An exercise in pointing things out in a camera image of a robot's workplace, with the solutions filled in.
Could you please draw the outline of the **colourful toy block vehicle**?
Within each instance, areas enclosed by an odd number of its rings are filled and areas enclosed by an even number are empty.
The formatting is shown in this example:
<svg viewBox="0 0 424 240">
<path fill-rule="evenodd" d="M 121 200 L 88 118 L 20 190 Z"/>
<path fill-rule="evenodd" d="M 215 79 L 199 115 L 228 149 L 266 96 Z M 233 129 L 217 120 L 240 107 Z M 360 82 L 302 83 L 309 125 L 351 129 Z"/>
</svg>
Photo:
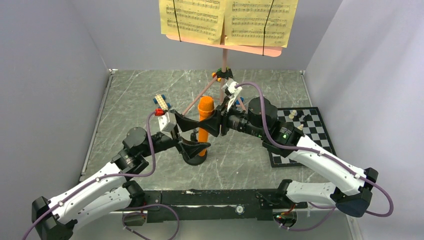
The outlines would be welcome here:
<svg viewBox="0 0 424 240">
<path fill-rule="evenodd" d="M 233 73 L 229 67 L 226 67 L 224 72 L 222 68 L 219 68 L 217 72 L 212 73 L 212 77 L 216 78 L 218 82 L 221 82 L 223 79 L 228 80 L 229 78 L 233 78 Z"/>
</svg>

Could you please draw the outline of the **pink music stand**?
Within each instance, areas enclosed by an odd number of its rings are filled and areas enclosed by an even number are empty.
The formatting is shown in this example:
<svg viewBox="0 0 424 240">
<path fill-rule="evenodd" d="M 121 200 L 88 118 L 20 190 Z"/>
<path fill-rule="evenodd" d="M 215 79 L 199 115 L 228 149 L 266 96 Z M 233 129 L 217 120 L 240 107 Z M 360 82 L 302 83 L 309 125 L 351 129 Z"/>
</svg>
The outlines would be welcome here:
<svg viewBox="0 0 424 240">
<path fill-rule="evenodd" d="M 254 54 L 254 55 L 261 55 L 261 56 L 268 56 L 268 57 L 279 57 L 282 54 L 283 47 L 280 46 L 250 46 L 250 45 L 225 45 L 226 37 L 224 34 L 221 36 L 221 40 L 219 44 L 208 44 L 196 40 L 192 40 L 190 38 L 182 38 L 179 39 L 179 37 L 174 35 L 166 35 L 166 37 L 170 40 L 174 41 L 180 41 L 190 44 L 196 44 L 196 45 L 203 45 L 208 47 L 214 47 L 222 49 L 222 66 L 221 71 L 223 73 L 227 70 L 227 61 L 228 61 L 228 52 L 231 51 L 237 51 L 237 52 L 243 52 L 248 54 Z M 198 102 L 198 100 L 204 95 L 206 91 L 209 90 L 209 88 L 215 83 L 218 82 L 218 77 L 213 76 L 213 79 L 206 85 L 206 87 L 196 96 L 196 98 L 188 105 L 188 107 L 183 111 L 183 115 L 186 115 L 192 107 Z"/>
</svg>

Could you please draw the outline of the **white blue toy car chassis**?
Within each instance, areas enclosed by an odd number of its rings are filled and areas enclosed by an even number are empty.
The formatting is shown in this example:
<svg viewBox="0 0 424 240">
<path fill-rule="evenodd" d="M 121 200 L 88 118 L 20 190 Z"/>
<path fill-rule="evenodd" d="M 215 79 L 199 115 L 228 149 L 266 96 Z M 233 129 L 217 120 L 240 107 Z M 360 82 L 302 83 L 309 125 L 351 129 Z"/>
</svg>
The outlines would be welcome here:
<svg viewBox="0 0 424 240">
<path fill-rule="evenodd" d="M 164 111 L 167 111 L 171 108 L 170 103 L 166 102 L 166 97 L 164 94 L 157 94 L 153 98 L 153 102 L 155 105 Z"/>
</svg>

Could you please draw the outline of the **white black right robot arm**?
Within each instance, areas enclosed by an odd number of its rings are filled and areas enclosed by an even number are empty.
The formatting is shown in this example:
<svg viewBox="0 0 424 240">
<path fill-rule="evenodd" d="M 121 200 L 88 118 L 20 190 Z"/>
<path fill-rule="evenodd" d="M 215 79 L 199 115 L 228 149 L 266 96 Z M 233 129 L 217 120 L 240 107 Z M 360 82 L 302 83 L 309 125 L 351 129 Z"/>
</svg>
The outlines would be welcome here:
<svg viewBox="0 0 424 240">
<path fill-rule="evenodd" d="M 247 112 L 241 112 L 229 103 L 214 106 L 213 98 L 204 96 L 197 109 L 200 128 L 211 135 L 223 136 L 232 129 L 259 137 L 269 152 L 300 163 L 327 179 L 325 183 L 282 180 L 275 195 L 280 207 L 313 202 L 336 207 L 357 218 L 370 213 L 378 171 L 351 165 L 321 147 L 293 121 L 279 116 L 278 108 L 268 99 L 255 97 L 248 103 Z"/>
</svg>

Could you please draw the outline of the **black chess piece left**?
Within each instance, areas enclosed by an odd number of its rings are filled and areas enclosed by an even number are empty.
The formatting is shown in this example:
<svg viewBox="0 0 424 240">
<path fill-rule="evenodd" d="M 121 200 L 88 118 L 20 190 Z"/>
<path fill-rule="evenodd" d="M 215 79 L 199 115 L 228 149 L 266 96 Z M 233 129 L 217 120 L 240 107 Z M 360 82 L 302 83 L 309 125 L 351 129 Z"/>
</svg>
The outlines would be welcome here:
<svg viewBox="0 0 424 240">
<path fill-rule="evenodd" d="M 296 116 L 295 118 L 299 121 L 301 119 L 301 117 L 303 116 L 303 111 L 302 110 L 297 110 L 296 111 Z"/>
</svg>

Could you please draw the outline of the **yellow right sheet music page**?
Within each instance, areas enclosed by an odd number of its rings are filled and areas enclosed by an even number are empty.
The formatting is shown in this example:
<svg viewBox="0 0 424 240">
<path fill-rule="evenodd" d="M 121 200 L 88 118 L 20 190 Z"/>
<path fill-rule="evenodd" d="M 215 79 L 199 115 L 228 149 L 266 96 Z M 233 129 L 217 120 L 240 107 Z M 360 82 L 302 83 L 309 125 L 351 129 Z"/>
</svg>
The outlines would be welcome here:
<svg viewBox="0 0 424 240">
<path fill-rule="evenodd" d="M 286 48 L 297 6 L 297 0 L 227 0 L 224 44 Z"/>
</svg>

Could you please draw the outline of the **black white chessboard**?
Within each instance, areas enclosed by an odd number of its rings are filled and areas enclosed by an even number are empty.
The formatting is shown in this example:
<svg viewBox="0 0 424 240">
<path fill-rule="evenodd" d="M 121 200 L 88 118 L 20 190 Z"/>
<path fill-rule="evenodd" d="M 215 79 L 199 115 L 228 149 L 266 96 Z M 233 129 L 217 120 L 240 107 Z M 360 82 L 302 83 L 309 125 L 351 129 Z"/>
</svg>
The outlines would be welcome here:
<svg viewBox="0 0 424 240">
<path fill-rule="evenodd" d="M 292 110 L 303 111 L 303 116 L 300 120 L 297 120 L 296 117 L 294 119 L 289 119 L 289 114 Z M 313 121 L 303 121 L 305 115 L 312 115 Z M 335 148 L 318 107 L 280 107 L 277 109 L 277 116 L 280 121 L 292 122 L 295 127 L 303 124 L 303 132 L 307 136 L 326 151 L 336 155 Z"/>
</svg>

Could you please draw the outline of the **yellow sheet music page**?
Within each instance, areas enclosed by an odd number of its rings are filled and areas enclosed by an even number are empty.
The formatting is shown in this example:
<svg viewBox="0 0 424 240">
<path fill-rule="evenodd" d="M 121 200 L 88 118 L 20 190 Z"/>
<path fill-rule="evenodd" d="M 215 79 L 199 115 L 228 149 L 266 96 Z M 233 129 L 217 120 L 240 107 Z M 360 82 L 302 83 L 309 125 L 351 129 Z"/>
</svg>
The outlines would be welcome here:
<svg viewBox="0 0 424 240">
<path fill-rule="evenodd" d="M 161 34 L 219 44 L 225 16 L 224 0 L 160 0 Z"/>
<path fill-rule="evenodd" d="M 297 0 L 227 0 L 224 44 L 286 48 L 297 6 Z"/>
</svg>

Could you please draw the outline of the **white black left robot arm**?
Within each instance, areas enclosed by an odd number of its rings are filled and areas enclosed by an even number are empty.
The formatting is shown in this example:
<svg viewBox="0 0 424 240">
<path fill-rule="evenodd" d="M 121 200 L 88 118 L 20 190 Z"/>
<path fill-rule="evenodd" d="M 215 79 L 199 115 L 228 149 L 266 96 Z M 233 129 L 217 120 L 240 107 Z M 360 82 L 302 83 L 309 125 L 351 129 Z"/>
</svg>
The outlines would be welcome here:
<svg viewBox="0 0 424 240">
<path fill-rule="evenodd" d="M 207 141 L 164 134 L 164 130 L 178 131 L 168 115 L 157 108 L 147 117 L 146 128 L 131 128 L 122 141 L 123 148 L 91 177 L 60 195 L 34 200 L 32 225 L 23 239 L 35 229 L 42 240 L 68 240 L 77 230 L 111 212 L 147 206 L 146 194 L 134 179 L 155 172 L 156 153 L 177 148 L 183 159 L 193 165 L 196 157 L 210 147 Z"/>
</svg>

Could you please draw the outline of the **black microphone stand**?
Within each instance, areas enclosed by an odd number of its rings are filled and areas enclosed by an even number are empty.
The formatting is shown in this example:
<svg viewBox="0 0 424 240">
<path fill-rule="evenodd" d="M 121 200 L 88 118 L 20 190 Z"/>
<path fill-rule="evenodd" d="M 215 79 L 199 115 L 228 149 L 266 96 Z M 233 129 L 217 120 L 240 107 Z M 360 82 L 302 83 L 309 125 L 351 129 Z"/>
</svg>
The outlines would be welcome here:
<svg viewBox="0 0 424 240">
<path fill-rule="evenodd" d="M 201 156 L 201 152 L 211 145 L 208 142 L 199 142 L 197 139 L 198 133 L 194 129 L 190 134 L 190 140 L 182 140 L 183 160 L 191 166 L 198 166 L 206 160 L 205 156 Z"/>
</svg>

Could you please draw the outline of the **white chess piece upper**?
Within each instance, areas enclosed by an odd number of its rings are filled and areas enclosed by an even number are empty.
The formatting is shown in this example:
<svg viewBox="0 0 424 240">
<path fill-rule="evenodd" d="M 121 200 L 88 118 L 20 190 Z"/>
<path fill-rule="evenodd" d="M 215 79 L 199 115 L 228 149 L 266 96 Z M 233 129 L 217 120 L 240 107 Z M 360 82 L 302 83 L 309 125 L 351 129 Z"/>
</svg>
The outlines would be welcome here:
<svg viewBox="0 0 424 240">
<path fill-rule="evenodd" d="M 293 120 L 297 116 L 297 110 L 293 109 L 289 114 L 289 119 Z"/>
</svg>

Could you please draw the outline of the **black chess piece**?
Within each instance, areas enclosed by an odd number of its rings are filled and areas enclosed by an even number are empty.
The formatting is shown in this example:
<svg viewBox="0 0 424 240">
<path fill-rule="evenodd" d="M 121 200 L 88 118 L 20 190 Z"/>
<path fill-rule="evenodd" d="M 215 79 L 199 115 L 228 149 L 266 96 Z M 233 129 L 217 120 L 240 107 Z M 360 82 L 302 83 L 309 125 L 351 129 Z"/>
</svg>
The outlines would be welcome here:
<svg viewBox="0 0 424 240">
<path fill-rule="evenodd" d="M 303 111 L 302 110 L 297 110 L 296 111 L 296 116 L 295 118 L 299 121 L 301 119 L 301 117 L 303 116 Z"/>
<path fill-rule="evenodd" d="M 313 121 L 312 115 L 310 115 L 310 114 L 304 115 L 303 116 L 303 121 L 304 122 Z"/>
</svg>

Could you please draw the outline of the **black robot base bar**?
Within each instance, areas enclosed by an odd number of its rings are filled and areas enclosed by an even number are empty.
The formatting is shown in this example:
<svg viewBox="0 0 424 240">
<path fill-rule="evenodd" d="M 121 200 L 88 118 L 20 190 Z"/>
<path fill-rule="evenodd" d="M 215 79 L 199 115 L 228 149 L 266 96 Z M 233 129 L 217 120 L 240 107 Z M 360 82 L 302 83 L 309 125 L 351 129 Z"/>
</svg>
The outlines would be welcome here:
<svg viewBox="0 0 424 240">
<path fill-rule="evenodd" d="M 146 190 L 127 211 L 146 211 L 148 223 L 191 220 L 256 219 L 271 221 L 284 212 L 307 209 L 306 202 L 292 203 L 276 189 Z"/>
</svg>

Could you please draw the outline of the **white blue toy block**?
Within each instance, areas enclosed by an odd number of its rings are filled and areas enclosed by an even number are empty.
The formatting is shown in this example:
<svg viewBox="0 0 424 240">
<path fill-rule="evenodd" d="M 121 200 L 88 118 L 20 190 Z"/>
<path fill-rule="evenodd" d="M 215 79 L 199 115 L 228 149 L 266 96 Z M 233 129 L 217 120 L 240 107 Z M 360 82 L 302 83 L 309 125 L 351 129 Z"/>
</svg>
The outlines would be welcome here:
<svg viewBox="0 0 424 240">
<path fill-rule="evenodd" d="M 244 98 L 243 98 L 243 97 L 238 98 L 238 99 L 236 100 L 235 104 L 236 104 L 236 105 L 241 105 L 241 104 L 240 104 L 240 101 L 243 103 L 243 102 L 244 102 Z"/>
</svg>

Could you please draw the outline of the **yellow left sheet music page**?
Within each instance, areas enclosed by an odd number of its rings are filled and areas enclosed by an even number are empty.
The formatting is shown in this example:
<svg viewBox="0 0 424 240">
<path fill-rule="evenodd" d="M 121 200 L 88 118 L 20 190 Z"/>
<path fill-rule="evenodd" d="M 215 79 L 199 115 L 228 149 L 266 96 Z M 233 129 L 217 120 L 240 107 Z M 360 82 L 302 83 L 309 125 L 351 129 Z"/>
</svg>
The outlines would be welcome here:
<svg viewBox="0 0 424 240">
<path fill-rule="evenodd" d="M 225 16 L 224 0 L 160 0 L 161 34 L 219 44 Z"/>
</svg>

